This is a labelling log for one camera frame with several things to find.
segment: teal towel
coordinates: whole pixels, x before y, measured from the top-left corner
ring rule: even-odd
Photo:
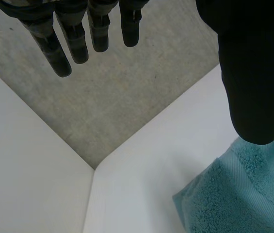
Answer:
[[[173,199],[188,233],[274,233],[274,142],[238,138]]]

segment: towel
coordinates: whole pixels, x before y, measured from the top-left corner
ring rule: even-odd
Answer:
[[[188,233],[274,233],[274,141],[236,139],[173,200]]]

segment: white panel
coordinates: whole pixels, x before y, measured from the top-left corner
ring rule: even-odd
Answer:
[[[182,233],[172,196],[237,138],[217,66],[97,168],[84,233]]]
[[[93,173],[0,80],[0,233],[81,233]]]

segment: gray concrete surface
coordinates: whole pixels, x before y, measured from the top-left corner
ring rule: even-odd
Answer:
[[[0,77],[89,165],[97,165],[218,64],[216,34],[194,0],[151,0],[141,37],[126,48],[119,9],[110,14],[110,47],[94,52],[87,17],[89,61],[56,76],[30,33],[0,11]]]

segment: black rubber fingertip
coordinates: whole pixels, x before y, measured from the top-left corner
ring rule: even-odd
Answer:
[[[83,64],[88,61],[88,50],[87,47],[83,46],[77,49],[71,49],[71,55],[73,61],[76,64]]]
[[[139,31],[123,32],[123,40],[127,47],[136,46],[139,42]]]
[[[109,47],[108,36],[93,37],[93,47],[96,52],[105,52]]]
[[[59,77],[69,76],[72,72],[71,65],[66,58],[61,58],[56,61],[49,62],[55,73]]]

